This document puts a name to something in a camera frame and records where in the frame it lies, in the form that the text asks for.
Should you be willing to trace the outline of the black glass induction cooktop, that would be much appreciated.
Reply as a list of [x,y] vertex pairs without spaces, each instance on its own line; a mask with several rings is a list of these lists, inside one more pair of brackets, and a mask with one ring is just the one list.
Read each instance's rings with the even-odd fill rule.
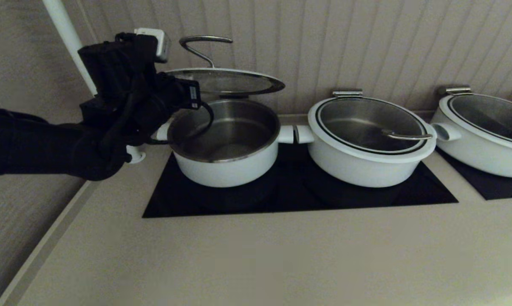
[[486,200],[512,199],[512,178],[495,176],[454,159],[438,147],[435,149]]
[[409,207],[457,203],[424,163],[404,182],[383,188],[361,187],[324,172],[305,144],[281,144],[271,169],[236,187],[197,184],[169,157],[143,218],[278,213],[296,211]]

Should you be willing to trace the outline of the glass lid with white rim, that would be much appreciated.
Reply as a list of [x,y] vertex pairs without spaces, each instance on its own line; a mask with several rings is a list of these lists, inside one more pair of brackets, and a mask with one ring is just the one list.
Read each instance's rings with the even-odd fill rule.
[[213,60],[190,47],[193,42],[210,41],[216,43],[232,43],[228,37],[211,35],[187,36],[179,39],[182,48],[207,61],[207,68],[178,68],[167,71],[176,78],[197,81],[201,92],[221,96],[253,96],[270,94],[285,89],[286,85],[279,79],[258,72],[237,70],[232,68],[217,68]]
[[324,99],[310,108],[308,122],[315,137],[326,145],[373,162],[417,162],[436,147],[433,127],[413,112],[382,99]]
[[461,128],[512,148],[512,101],[483,94],[448,95],[438,110]]

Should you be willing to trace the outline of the white round pole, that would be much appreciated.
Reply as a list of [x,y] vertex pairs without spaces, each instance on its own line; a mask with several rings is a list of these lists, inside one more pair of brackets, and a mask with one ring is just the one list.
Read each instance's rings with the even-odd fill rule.
[[42,0],[42,3],[46,8],[55,29],[58,31],[64,46],[67,48],[67,51],[69,52],[79,74],[85,82],[85,85],[91,95],[95,96],[97,94],[95,84],[78,55],[78,50],[82,48],[82,42],[62,0]]

